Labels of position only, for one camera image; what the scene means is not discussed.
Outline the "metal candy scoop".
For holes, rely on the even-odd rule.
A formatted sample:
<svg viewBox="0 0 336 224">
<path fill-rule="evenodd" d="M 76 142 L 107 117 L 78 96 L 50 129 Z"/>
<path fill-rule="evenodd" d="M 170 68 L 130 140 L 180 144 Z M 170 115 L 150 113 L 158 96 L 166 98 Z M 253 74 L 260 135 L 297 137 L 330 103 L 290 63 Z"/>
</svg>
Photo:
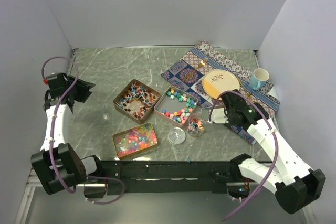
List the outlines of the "metal candy scoop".
<svg viewBox="0 0 336 224">
<path fill-rule="evenodd" d="M 201 119 L 209 122 L 209 113 L 211 112 L 212 107 L 201 109 Z"/>
</svg>

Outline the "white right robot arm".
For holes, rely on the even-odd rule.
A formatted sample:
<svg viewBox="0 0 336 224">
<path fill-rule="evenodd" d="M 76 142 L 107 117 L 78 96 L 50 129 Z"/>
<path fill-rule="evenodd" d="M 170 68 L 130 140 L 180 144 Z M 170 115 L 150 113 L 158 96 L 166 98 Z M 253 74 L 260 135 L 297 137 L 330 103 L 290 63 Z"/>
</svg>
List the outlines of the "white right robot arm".
<svg viewBox="0 0 336 224">
<path fill-rule="evenodd" d="M 220 95 L 230 126 L 241 126 L 262 147 L 272 160 L 269 167 L 247 154 L 232 160 L 230 176 L 242 181 L 249 178 L 259 185 L 250 194 L 253 198 L 265 187 L 272 192 L 282 209 L 294 214 L 321 196 L 325 174 L 311 168 L 290 147 L 276 129 L 264 108 L 245 98 L 238 90 L 225 91 Z"/>
</svg>

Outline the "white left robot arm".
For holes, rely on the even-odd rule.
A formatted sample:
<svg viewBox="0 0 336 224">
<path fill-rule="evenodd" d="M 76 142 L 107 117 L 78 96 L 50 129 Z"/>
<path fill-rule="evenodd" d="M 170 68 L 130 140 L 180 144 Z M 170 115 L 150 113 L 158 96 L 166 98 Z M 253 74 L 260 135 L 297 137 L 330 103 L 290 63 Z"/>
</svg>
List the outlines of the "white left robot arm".
<svg viewBox="0 0 336 224">
<path fill-rule="evenodd" d="M 104 169 L 99 158 L 91 155 L 81 159 L 68 143 L 69 127 L 75 102 L 86 102 L 95 85 L 65 73 L 47 76 L 49 86 L 44 96 L 44 111 L 47 128 L 44 142 L 38 153 L 31 156 L 31 164 L 45 192 L 49 195 L 64 190 L 52 162 L 50 151 L 60 176 L 68 187 L 84 183 L 87 178 L 98 183 L 104 178 Z"/>
</svg>

